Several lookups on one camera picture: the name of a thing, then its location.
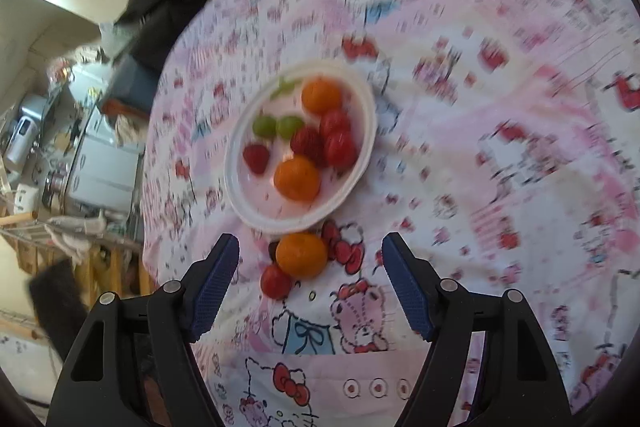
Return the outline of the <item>small orange tangerine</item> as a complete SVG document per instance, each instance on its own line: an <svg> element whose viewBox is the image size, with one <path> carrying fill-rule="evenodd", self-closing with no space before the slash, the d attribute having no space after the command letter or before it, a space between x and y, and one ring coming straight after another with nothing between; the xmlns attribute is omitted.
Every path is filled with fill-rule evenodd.
<svg viewBox="0 0 640 427"><path fill-rule="evenodd" d="M311 233L288 234L280 239L276 262L280 269L295 280L318 277L328 263L326 244Z"/></svg>

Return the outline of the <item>red cherry tomato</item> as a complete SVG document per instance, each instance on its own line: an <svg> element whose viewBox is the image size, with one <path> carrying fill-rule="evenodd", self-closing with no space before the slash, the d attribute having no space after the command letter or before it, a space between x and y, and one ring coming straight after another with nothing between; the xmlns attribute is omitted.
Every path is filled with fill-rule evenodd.
<svg viewBox="0 0 640 427"><path fill-rule="evenodd" d="M292 286L292 277L283 272L275 263L268 265L260 277L262 293L272 300L282 300L288 297Z"/></svg>
<svg viewBox="0 0 640 427"><path fill-rule="evenodd" d="M319 132L323 139L328 139L334 133L350 130L352 130L352 122L343 109L330 110L321 117Z"/></svg>
<svg viewBox="0 0 640 427"><path fill-rule="evenodd" d="M324 140L324 156L326 163L336 171L348 170L358 158L352 134L349 131L337 131Z"/></svg>

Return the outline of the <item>large orange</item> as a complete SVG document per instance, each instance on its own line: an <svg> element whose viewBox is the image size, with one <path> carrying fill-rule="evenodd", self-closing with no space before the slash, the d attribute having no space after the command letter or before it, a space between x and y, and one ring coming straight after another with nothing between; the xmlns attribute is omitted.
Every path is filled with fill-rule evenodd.
<svg viewBox="0 0 640 427"><path fill-rule="evenodd" d="M302 104L308 113L323 116L343 106L340 83L331 77L314 77L303 85Z"/></svg>

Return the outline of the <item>white pink paper plate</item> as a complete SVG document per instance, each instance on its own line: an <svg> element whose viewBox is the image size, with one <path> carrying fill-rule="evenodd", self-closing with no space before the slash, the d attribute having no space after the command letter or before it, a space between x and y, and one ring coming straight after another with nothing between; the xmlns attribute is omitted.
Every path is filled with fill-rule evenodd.
<svg viewBox="0 0 640 427"><path fill-rule="evenodd" d="M280 138L265 143L270 148L269 164L261 176L248 169L242 152L256 142L253 121L262 113L273 117L297 115L309 124L319 119L303 108L303 85L317 76L336 80L343 90L344 109L352 120L352 134L358 147L355 165L343 174L332 169L321 171L318 197L312 202L292 202L273 185L280 161L293 156L288 142ZM282 70L258 88L242 109L229 135L224 155L224 188L238 217L249 227L272 235L300 232L311 228L337 210L367 170L378 127L372 88L366 78L341 61L311 60Z"/></svg>

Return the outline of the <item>strawberry left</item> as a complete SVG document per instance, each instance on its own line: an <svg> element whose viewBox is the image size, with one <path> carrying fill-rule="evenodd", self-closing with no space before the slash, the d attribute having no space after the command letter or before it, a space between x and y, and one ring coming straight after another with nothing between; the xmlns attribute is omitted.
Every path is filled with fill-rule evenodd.
<svg viewBox="0 0 640 427"><path fill-rule="evenodd" d="M262 176L270 161L270 150L262 143L250 143L244 147L243 159L251 173Z"/></svg>

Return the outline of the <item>strawberry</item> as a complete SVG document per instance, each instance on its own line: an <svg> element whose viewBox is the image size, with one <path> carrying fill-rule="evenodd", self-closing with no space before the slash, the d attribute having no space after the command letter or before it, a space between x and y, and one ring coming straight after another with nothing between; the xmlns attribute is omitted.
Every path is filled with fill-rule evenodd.
<svg viewBox="0 0 640 427"><path fill-rule="evenodd" d="M270 150L262 143L250 143L244 147L243 159L251 173L262 176L270 161Z"/></svg>
<svg viewBox="0 0 640 427"><path fill-rule="evenodd" d="M326 167L322 136L311 126L305 126L295 131L290 141L290 147L295 155L302 155L319 168Z"/></svg>

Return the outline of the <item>small orange on plate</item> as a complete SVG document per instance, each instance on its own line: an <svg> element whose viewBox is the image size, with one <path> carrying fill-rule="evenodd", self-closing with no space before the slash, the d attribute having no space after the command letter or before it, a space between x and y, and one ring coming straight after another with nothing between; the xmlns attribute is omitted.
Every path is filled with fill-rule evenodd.
<svg viewBox="0 0 640 427"><path fill-rule="evenodd" d="M319 169L304 156L281 161L273 175L273 185L293 202L312 202L321 188Z"/></svg>

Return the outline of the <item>green grape left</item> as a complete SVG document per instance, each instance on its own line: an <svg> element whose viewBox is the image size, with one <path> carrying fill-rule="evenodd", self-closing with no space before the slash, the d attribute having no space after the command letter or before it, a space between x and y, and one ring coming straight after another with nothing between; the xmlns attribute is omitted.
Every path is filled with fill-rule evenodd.
<svg viewBox="0 0 640 427"><path fill-rule="evenodd" d="M258 138L272 140L277 135L277 119L271 115L260 115L253 121L252 130Z"/></svg>

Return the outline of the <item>green grape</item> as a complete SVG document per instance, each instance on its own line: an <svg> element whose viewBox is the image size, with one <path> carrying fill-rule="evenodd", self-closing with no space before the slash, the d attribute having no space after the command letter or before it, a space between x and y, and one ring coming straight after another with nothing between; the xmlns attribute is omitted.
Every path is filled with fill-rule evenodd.
<svg viewBox="0 0 640 427"><path fill-rule="evenodd" d="M271 115L260 115L253 121L252 130L258 138L272 140L277 135L277 119Z"/></svg>
<svg viewBox="0 0 640 427"><path fill-rule="evenodd" d="M290 141L294 134L305 127L306 122L303 118L296 115L285 115L277 120L277 135L285 141Z"/></svg>

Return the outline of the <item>strawberry right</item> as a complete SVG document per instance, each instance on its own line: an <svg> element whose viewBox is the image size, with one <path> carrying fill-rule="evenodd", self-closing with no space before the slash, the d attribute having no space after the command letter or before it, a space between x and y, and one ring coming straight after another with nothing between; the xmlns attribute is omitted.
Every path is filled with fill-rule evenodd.
<svg viewBox="0 0 640 427"><path fill-rule="evenodd" d="M290 147L295 155L302 155L319 168L326 167L322 136L311 126L305 126L295 131L290 141Z"/></svg>

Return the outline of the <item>green grape right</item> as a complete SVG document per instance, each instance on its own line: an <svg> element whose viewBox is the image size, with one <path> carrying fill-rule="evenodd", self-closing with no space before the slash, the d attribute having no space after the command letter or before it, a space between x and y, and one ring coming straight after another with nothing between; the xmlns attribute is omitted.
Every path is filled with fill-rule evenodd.
<svg viewBox="0 0 640 427"><path fill-rule="evenodd" d="M303 118L296 115L285 115L277 120L277 135L285 141L290 141L294 134L305 127L306 122Z"/></svg>

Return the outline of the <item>dark teal chair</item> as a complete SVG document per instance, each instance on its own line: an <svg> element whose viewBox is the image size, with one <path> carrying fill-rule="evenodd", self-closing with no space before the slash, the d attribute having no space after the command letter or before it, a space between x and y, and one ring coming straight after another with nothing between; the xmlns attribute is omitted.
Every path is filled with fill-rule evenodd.
<svg viewBox="0 0 640 427"><path fill-rule="evenodd" d="M127 54L115 67L99 104L108 117L134 116L148 119L151 114L160 74L139 64Z"/></svg>

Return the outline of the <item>pink Hello Kitty bedsheet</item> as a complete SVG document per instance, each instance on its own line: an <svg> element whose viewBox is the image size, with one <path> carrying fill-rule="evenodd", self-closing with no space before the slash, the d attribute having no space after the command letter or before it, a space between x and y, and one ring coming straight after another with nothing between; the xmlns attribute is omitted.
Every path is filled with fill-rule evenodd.
<svg viewBox="0 0 640 427"><path fill-rule="evenodd" d="M258 88L317 58L367 78L367 172L320 225L330 261L278 303L270 236L224 188ZM228 426L390 426L427 344L381 263L399 232L470 291L518 288L573 412L639 327L639 17L630 0L210 0L176 42L151 112L144 263L182 277L218 236L241 261L194 355Z"/></svg>

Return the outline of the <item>black jacket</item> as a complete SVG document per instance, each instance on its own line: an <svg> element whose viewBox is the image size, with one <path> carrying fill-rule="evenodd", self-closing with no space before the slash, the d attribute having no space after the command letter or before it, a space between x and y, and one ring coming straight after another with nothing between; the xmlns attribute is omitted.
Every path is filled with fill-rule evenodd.
<svg viewBox="0 0 640 427"><path fill-rule="evenodd" d="M209 0L128 0L118 26L138 28L131 56L142 66L161 72L182 32Z"/></svg>

